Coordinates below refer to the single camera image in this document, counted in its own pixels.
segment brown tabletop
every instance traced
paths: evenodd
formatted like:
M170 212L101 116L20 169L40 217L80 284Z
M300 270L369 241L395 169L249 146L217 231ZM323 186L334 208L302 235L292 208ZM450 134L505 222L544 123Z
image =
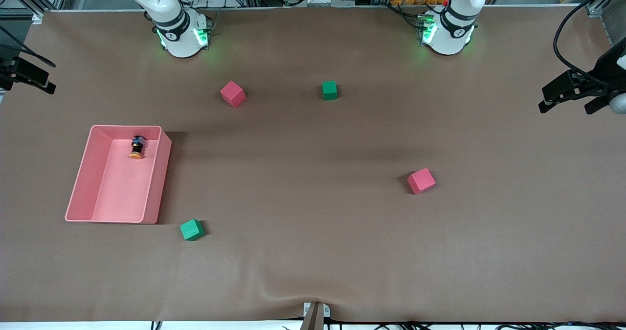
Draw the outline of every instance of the brown tabletop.
M27 44L56 94L0 111L0 319L624 320L626 117L537 108L568 11L485 9L449 57L386 9L223 12L186 60L140 13L47 13ZM588 69L609 45L581 13L561 47ZM64 221L94 124L168 132L156 225Z

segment pink block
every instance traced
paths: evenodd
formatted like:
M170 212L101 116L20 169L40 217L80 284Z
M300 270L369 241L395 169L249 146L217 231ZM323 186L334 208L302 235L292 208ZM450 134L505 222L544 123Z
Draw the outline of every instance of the pink block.
M224 98L224 100L233 108L238 107L244 102L244 100L246 100L244 90L233 81L228 82L228 85L222 88L220 92L222 94L222 98Z
M434 178L432 178L432 174L428 168L423 168L422 170L413 173L409 176L407 181L409 181L413 194L422 193L434 186Z
M133 136L146 138L141 159L128 157ZM92 127L65 220L156 223L171 147L159 126Z

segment white rounded robot joint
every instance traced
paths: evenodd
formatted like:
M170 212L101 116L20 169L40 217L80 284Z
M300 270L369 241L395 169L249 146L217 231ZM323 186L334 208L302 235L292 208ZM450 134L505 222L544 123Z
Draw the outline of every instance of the white rounded robot joint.
M449 0L428 11L422 42L435 52L454 55L470 42L474 23L487 0Z
M184 9L179 0L134 0L143 7L161 38L161 44L177 58L188 58L208 47L210 27L205 15Z

